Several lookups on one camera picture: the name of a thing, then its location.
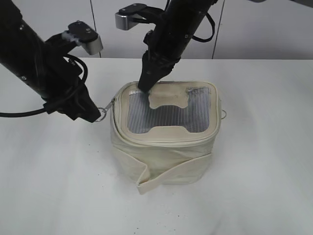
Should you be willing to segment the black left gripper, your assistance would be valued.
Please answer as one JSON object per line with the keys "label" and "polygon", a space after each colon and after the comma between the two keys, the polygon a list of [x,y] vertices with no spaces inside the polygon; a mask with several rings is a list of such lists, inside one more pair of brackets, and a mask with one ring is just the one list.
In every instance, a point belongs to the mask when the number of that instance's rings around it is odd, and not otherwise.
{"label": "black left gripper", "polygon": [[77,77],[74,86],[70,87],[63,95],[56,97],[44,104],[48,114],[59,112],[67,115],[72,120],[81,118],[88,122],[95,122],[100,116],[100,111],[89,96],[85,82],[88,77],[86,64],[73,55],[65,55],[75,69],[82,71],[83,77]]}

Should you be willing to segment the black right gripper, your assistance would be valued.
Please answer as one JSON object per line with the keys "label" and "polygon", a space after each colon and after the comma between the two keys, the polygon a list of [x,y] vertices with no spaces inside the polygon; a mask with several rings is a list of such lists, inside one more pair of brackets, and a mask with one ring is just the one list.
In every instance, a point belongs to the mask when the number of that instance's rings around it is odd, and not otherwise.
{"label": "black right gripper", "polygon": [[169,58],[155,52],[151,46],[153,30],[149,30],[143,42],[148,49],[142,56],[142,71],[137,87],[144,93],[147,93],[160,79],[169,75],[175,64],[180,61],[179,58]]}

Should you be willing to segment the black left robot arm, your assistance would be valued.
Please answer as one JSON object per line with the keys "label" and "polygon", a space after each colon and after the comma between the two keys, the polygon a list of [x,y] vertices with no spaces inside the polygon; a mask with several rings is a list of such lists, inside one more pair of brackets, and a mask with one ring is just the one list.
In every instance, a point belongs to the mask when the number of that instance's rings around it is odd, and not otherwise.
{"label": "black left robot arm", "polygon": [[89,55],[103,49],[99,34],[83,21],[43,41],[24,21],[11,0],[0,2],[0,63],[44,101],[43,108],[24,113],[1,113],[3,118],[59,112],[72,120],[97,121],[101,114],[89,96],[86,64],[69,52],[82,47]]}

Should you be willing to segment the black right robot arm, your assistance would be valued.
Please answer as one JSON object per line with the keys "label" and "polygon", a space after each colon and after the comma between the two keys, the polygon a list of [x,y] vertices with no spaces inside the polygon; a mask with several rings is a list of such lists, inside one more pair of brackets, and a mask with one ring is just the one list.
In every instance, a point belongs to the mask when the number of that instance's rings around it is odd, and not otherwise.
{"label": "black right robot arm", "polygon": [[[153,31],[146,34],[144,43],[148,46],[142,56],[142,71],[138,88],[146,93],[159,80],[169,75],[191,40],[201,43],[211,41],[215,35],[215,22],[208,14],[215,0],[171,0],[162,22],[156,23]],[[212,35],[203,39],[194,34],[204,18],[207,18]]]}

